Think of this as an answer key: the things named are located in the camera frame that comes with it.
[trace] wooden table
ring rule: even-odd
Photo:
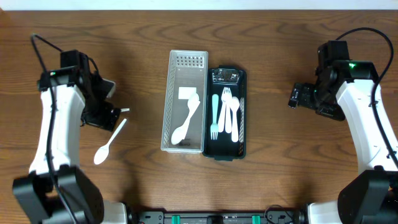
[[[93,164],[110,132],[81,129],[80,164],[103,197],[134,208],[265,210],[337,198],[358,174],[347,122],[288,108],[295,82],[314,82],[317,48],[356,27],[374,27],[398,43],[396,11],[81,11],[0,13],[0,223],[28,219],[12,194],[36,153],[42,105],[41,69],[29,41],[39,33],[62,49],[92,57],[117,83],[111,100],[130,108],[128,123],[106,162]],[[346,38],[351,58],[379,72],[387,44],[376,34]],[[48,68],[59,55],[39,45]],[[206,50],[209,66],[238,65],[248,73],[247,156],[218,162],[160,150],[169,53]],[[398,61],[382,82],[398,130]]]

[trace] spoon on table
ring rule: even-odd
[[[231,139],[232,142],[237,142],[239,139],[239,134],[238,134],[238,120],[236,117],[236,112],[239,109],[240,103],[237,97],[232,97],[232,100],[230,101],[230,107],[232,111],[232,134],[231,134]]]
[[[189,114],[188,117],[186,118],[184,124],[181,127],[178,127],[174,130],[171,138],[171,142],[173,145],[176,145],[180,143],[183,139],[185,139],[185,136],[187,135],[188,127],[189,127],[189,122],[191,120],[192,115],[194,112],[197,110],[198,106],[200,104],[199,101],[199,95],[198,93],[192,95],[189,100],[188,100],[188,109],[189,109]]]
[[[100,147],[97,150],[97,152],[95,153],[95,156],[94,156],[94,164],[98,165],[105,161],[105,159],[107,158],[107,156],[109,154],[109,145],[111,144],[113,139],[115,139],[115,137],[118,135],[120,130],[123,128],[123,125],[126,123],[126,121],[127,121],[127,119],[124,118],[123,121],[119,124],[118,128],[116,128],[115,132],[112,134],[111,139],[108,141],[108,143],[106,143],[106,145]]]

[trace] plastic cutlery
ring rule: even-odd
[[[226,133],[231,133],[232,127],[231,127],[231,100],[232,100],[232,93],[230,88],[226,88],[225,91],[225,132]]]
[[[236,117],[236,112],[239,109],[240,102],[237,97],[232,97],[231,99],[231,110],[232,110],[232,134],[231,134],[231,139],[232,142],[237,142],[239,139],[239,133],[238,133],[238,120]]]
[[[211,140],[217,140],[218,137],[218,125],[217,125],[217,111],[218,111],[218,95],[213,94],[211,97],[211,107],[213,108],[213,124],[210,126],[210,138]]]
[[[174,130],[174,132],[172,134],[172,138],[171,138],[171,142],[173,145],[176,145],[176,144],[180,143],[180,141],[185,139],[185,136],[187,135],[187,131],[188,131],[188,127],[189,127],[189,122],[191,120],[192,115],[197,110],[199,104],[200,104],[200,101],[199,101],[198,93],[192,95],[191,98],[188,100],[189,114],[188,114],[184,124]]]
[[[123,121],[119,124],[118,128],[116,128],[115,132],[112,134],[111,139],[106,143],[106,145],[100,147],[94,156],[94,164],[98,165],[105,161],[109,154],[109,145],[112,143],[113,139],[119,134],[120,130],[123,128],[123,125],[126,123],[127,119],[124,118]]]
[[[222,133],[224,131],[224,123],[225,123],[225,102],[226,102],[226,96],[225,96],[225,91],[226,87],[224,87],[223,93],[221,94],[221,100],[223,102],[223,105],[221,106],[221,112],[220,112],[220,117],[218,118],[218,132]]]

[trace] green strip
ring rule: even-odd
[[[252,217],[253,224],[261,224],[261,218],[259,215],[253,215]]]
[[[172,216],[172,224],[180,224],[180,216],[179,215]]]

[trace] white sticker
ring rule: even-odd
[[[197,92],[196,87],[180,87],[178,89],[179,100],[189,100],[189,98]]]

